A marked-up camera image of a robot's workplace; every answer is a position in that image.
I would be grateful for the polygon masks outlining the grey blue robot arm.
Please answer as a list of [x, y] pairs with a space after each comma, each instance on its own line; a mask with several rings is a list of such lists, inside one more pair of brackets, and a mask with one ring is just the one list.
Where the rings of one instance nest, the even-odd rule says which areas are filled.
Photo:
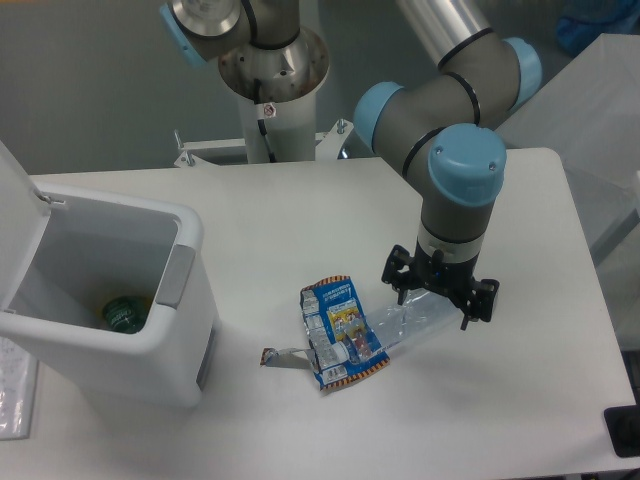
[[[541, 83], [536, 51], [499, 38], [471, 1], [403, 1], [400, 9], [438, 77], [409, 90], [371, 87], [353, 116], [360, 139], [422, 199], [416, 247], [395, 246], [382, 274], [400, 298], [423, 288], [465, 322], [491, 319], [499, 284], [474, 268], [503, 186], [506, 149], [489, 128]], [[161, 18], [192, 65], [216, 61], [244, 111], [252, 163], [315, 156], [314, 95], [328, 74], [322, 40], [296, 1], [169, 1]]]

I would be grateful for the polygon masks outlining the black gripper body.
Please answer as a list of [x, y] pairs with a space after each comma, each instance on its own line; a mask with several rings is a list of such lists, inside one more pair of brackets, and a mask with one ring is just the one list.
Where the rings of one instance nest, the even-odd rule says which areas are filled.
[[421, 248], [409, 266], [407, 290], [419, 288], [448, 298], [456, 307], [469, 309], [477, 303], [474, 269], [478, 256], [462, 263], [446, 263], [436, 254], [429, 256]]

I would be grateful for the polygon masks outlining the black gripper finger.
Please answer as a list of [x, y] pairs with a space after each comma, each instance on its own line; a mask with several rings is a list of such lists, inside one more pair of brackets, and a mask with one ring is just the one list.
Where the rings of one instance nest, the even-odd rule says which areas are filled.
[[402, 305], [409, 291], [415, 289], [414, 258], [409, 251], [395, 245], [384, 265], [381, 280], [397, 293], [397, 304]]
[[464, 314], [462, 330], [466, 330], [470, 322], [489, 323], [491, 321], [499, 288], [500, 282], [495, 279], [478, 281], [475, 278], [469, 278], [462, 283], [461, 292], [458, 294], [459, 309]]

